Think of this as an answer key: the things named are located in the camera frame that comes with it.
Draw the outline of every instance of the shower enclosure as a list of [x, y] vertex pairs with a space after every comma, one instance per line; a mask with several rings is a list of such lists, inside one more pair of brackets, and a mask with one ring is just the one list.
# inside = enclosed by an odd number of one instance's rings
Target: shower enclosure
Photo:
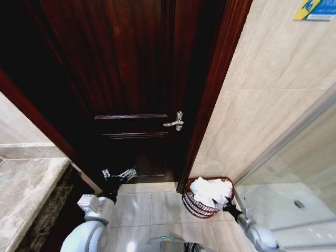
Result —
[[238, 201], [288, 251], [336, 251], [336, 85], [237, 180]]

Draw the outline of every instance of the beige tile floor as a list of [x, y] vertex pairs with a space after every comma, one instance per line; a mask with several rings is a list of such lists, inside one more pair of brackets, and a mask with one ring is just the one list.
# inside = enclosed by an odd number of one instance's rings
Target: beige tile floor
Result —
[[163, 235], [198, 242], [219, 252], [255, 251], [229, 214], [196, 218], [185, 209], [175, 184], [150, 187], [137, 184], [119, 191], [122, 194], [109, 224], [109, 251], [133, 252], [150, 238]]

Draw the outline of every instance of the shower floor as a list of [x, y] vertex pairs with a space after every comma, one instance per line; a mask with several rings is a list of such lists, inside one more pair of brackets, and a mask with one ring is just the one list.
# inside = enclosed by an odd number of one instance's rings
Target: shower floor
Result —
[[[270, 229], [335, 217], [314, 192], [302, 183], [239, 185], [236, 191], [245, 208], [252, 210], [255, 221]], [[299, 200], [304, 208], [298, 208]]]

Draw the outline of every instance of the door lever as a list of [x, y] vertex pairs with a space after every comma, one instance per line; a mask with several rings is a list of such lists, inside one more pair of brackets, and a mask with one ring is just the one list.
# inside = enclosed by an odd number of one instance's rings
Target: door lever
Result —
[[183, 116], [182, 111], [179, 111], [178, 113], [176, 113], [176, 121], [174, 121], [174, 122], [165, 122], [165, 123], [163, 124], [163, 126], [165, 126], [165, 127], [170, 127], [170, 126], [174, 126], [174, 125], [176, 125], [176, 130], [177, 130], [177, 131], [180, 131], [181, 128], [182, 128], [182, 124], [184, 123], [184, 122], [182, 121], [182, 116]]

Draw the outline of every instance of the trash can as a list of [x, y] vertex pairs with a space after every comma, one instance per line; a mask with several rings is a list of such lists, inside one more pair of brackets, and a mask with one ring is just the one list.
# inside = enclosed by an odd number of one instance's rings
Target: trash can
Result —
[[[203, 179], [205, 180], [216, 180], [216, 179], [221, 179], [223, 182], [224, 181], [230, 181], [232, 184], [232, 194], [231, 194], [231, 199], [234, 198], [235, 196], [235, 190], [233, 187], [232, 180], [228, 177], [204, 177]], [[182, 195], [182, 202], [184, 206], [187, 208], [187, 210], [194, 216], [198, 218], [210, 218], [214, 214], [219, 212], [219, 209], [212, 208], [209, 206], [206, 206], [202, 204], [201, 202], [198, 202], [194, 199], [194, 194], [190, 189], [191, 183], [193, 183], [197, 178], [189, 178], [186, 183], [185, 191], [184, 194]]]

